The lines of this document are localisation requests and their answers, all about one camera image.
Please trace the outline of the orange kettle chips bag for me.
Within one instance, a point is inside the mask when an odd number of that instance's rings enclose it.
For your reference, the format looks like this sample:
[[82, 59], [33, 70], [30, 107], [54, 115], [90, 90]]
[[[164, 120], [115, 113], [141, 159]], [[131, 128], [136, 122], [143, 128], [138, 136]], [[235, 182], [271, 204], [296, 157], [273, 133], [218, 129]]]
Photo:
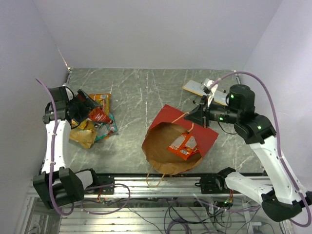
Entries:
[[109, 115], [110, 112], [110, 97], [111, 94], [103, 93], [103, 94], [89, 94], [88, 95], [91, 99], [96, 101], [99, 105], [101, 110], [106, 114]]

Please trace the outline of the teal snack packet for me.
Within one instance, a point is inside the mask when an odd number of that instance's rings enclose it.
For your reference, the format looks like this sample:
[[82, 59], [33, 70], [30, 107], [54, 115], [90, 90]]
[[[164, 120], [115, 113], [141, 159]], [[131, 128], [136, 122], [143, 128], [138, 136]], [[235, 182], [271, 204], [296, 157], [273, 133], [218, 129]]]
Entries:
[[113, 123], [101, 123], [101, 124], [97, 124], [96, 125], [96, 138], [95, 138], [95, 142], [104, 138], [109, 137], [110, 135], [117, 133], [118, 129], [117, 129], [117, 125], [115, 123], [115, 119], [114, 119], [114, 115], [112, 113], [109, 114], [109, 117], [113, 120]]

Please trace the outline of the red paper bag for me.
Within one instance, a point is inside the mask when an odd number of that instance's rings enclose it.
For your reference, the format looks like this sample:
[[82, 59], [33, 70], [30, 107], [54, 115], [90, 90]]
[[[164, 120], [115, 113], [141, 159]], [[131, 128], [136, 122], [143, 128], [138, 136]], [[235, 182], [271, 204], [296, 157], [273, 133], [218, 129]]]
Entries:
[[141, 146], [152, 170], [164, 176], [198, 166], [218, 138], [218, 133], [185, 120], [186, 113], [164, 105], [147, 130]]

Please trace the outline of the gold brown snack packet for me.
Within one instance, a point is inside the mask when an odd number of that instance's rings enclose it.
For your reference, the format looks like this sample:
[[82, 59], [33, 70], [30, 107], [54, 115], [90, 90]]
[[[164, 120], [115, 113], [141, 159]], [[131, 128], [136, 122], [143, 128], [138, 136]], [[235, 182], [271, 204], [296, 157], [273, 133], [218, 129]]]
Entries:
[[90, 149], [95, 142], [96, 135], [94, 123], [88, 120], [88, 125], [84, 130], [72, 129], [69, 138], [78, 142], [83, 148]]

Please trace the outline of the yellow candy packet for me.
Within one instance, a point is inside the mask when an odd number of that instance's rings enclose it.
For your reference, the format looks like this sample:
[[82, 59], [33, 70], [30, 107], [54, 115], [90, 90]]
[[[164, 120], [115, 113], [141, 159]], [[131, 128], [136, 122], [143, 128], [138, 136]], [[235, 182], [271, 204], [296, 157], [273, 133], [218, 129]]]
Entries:
[[84, 130], [87, 127], [87, 125], [88, 125], [88, 120], [84, 120], [81, 123], [78, 123], [75, 120], [72, 120], [71, 129], [78, 128], [78, 129]]

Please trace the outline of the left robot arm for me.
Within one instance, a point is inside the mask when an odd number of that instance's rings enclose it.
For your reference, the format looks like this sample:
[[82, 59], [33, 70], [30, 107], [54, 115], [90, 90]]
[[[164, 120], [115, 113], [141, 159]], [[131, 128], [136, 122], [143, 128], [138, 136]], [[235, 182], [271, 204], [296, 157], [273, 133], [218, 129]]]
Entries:
[[68, 166], [67, 146], [72, 122], [81, 124], [97, 106], [83, 90], [77, 94], [66, 85], [49, 88], [51, 102], [42, 117], [47, 132], [46, 154], [39, 175], [33, 177], [33, 186], [49, 210], [73, 205], [99, 189], [99, 180], [93, 169], [73, 172]]

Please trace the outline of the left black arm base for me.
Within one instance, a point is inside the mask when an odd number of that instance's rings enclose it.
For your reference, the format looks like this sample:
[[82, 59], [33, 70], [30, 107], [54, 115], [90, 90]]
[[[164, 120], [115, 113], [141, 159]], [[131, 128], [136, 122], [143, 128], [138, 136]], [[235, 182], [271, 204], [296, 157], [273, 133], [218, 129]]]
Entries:
[[108, 185], [107, 187], [101, 187], [95, 189], [97, 194], [101, 195], [113, 195], [114, 194], [114, 184], [115, 179], [111, 175], [101, 175], [98, 177], [98, 186], [100, 185]]

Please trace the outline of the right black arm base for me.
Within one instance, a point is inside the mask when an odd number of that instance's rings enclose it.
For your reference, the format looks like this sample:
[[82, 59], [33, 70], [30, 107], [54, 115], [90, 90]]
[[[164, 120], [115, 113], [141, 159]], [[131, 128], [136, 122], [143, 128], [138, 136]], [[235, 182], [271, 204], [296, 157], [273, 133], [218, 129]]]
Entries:
[[224, 178], [218, 174], [206, 175], [195, 183], [202, 194], [220, 194], [226, 191]]

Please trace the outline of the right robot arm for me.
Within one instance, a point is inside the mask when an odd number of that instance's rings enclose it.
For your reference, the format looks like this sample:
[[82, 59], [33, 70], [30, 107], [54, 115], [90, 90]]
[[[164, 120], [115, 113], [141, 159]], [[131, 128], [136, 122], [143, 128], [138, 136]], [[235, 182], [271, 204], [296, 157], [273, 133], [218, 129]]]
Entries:
[[277, 147], [277, 133], [270, 120], [257, 114], [254, 106], [255, 93], [246, 85], [230, 87], [226, 106], [203, 96], [200, 103], [184, 119], [203, 127], [210, 121], [233, 124], [236, 133], [255, 152], [261, 161], [271, 185], [263, 185], [243, 176], [233, 168], [218, 173], [216, 189], [225, 193], [229, 189], [246, 195], [262, 206], [265, 214], [275, 222], [291, 219], [311, 205], [312, 193], [295, 178], [287, 161]]

